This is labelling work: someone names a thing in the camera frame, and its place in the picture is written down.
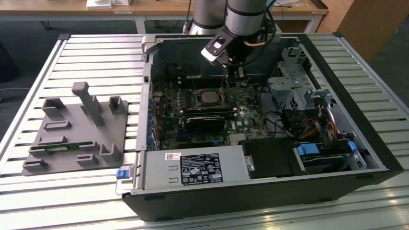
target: blue tab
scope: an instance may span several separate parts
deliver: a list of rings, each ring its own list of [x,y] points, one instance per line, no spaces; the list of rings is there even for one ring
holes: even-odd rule
[[[319,150],[315,144],[300,144],[297,147],[298,155],[302,156],[310,154],[319,154]]]
[[[127,179],[129,178],[129,169],[119,169],[117,172],[115,172],[115,179]]]
[[[303,149],[302,149],[300,146],[297,147],[297,152],[298,152],[299,156],[302,156],[304,154]]]
[[[351,151],[358,149],[356,146],[355,146],[355,143],[352,141],[347,142],[347,145],[348,145]]]

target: aluminum extrusion table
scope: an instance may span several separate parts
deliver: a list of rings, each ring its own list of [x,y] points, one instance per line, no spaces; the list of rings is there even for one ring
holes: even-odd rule
[[[98,101],[130,102],[123,165],[135,158],[143,61],[141,35],[71,35],[58,40],[0,143],[0,228],[70,229],[399,229],[409,225],[409,109],[343,38],[308,34],[340,83],[395,155],[404,172],[336,201],[165,222],[142,222],[115,193],[115,169],[23,177],[43,99],[79,103],[71,83],[86,81]],[[320,87],[324,83],[312,71]]]

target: white object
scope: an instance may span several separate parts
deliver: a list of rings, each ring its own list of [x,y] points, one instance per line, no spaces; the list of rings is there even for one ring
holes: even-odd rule
[[[127,6],[130,5],[131,0],[111,0],[113,5]]]
[[[274,6],[285,5],[285,4],[291,4],[298,2],[299,0],[277,0],[274,3]]]
[[[86,0],[86,10],[110,9],[110,0]]]

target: black cable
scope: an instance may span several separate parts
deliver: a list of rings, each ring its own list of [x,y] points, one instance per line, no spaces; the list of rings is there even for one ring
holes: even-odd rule
[[[187,14],[186,14],[186,21],[189,20],[189,14],[190,14],[190,5],[191,5],[191,0],[189,0],[189,7],[187,7]]]
[[[273,15],[269,12],[269,8],[266,9],[266,11],[267,11],[267,17],[269,17],[269,20],[270,20],[270,23],[271,23],[271,27],[273,27],[271,36],[270,36],[270,38],[266,41],[266,44],[269,44],[273,41],[273,39],[274,39],[277,28],[275,28],[275,23],[274,23]]]
[[[279,4],[279,6],[277,6],[277,7],[281,8],[281,21],[279,21],[279,26],[281,26],[281,25],[282,25],[282,21],[283,21],[283,11],[282,11],[282,8],[283,8],[283,7],[290,8],[290,6],[282,6],[281,3],[278,3],[278,4]]]
[[[259,52],[258,52],[257,56],[251,60],[249,60],[246,62],[242,62],[242,63],[231,64],[230,66],[231,67],[243,67],[247,64],[253,63],[261,57],[261,54],[262,54],[265,48],[266,48],[266,46],[261,46]]]
[[[277,1],[277,0],[273,0],[273,1],[269,3],[267,9],[270,9],[270,7],[273,6],[273,4],[274,4],[275,1]]]

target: warning label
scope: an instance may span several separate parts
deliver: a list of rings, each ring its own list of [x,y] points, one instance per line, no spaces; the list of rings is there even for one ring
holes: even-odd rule
[[[181,184],[207,184],[222,182],[218,153],[179,156]]]

